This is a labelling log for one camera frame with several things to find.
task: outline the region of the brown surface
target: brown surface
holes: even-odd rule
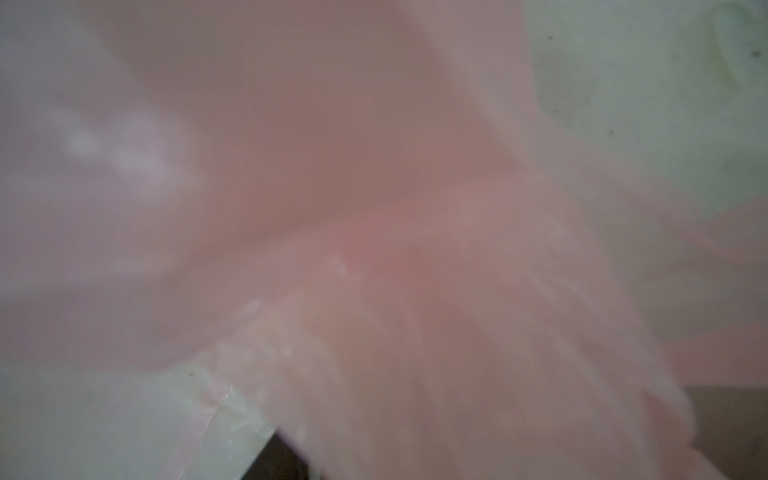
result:
[[[687,389],[695,445],[731,480],[768,480],[768,389]]]

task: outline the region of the pink plastic sheet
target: pink plastic sheet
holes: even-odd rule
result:
[[[205,350],[335,480],[718,478],[674,375],[766,385],[768,203],[563,132],[519,2],[80,6],[0,17],[4,359]]]

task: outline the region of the translucent pink plastic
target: translucent pink plastic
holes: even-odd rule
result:
[[[678,380],[768,386],[768,201],[563,132],[519,2],[3,8],[4,360],[198,355],[334,480],[720,478]]]

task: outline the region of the crumpled plastic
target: crumpled plastic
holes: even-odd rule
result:
[[[678,380],[768,385],[766,202],[554,125],[519,2],[2,8],[4,360],[197,356],[335,480],[721,478]]]

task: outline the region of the pink plastic bag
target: pink plastic bag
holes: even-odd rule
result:
[[[81,4],[0,30],[4,358],[207,349],[335,480],[718,478],[645,323],[764,321],[765,210],[552,124],[519,2]]]

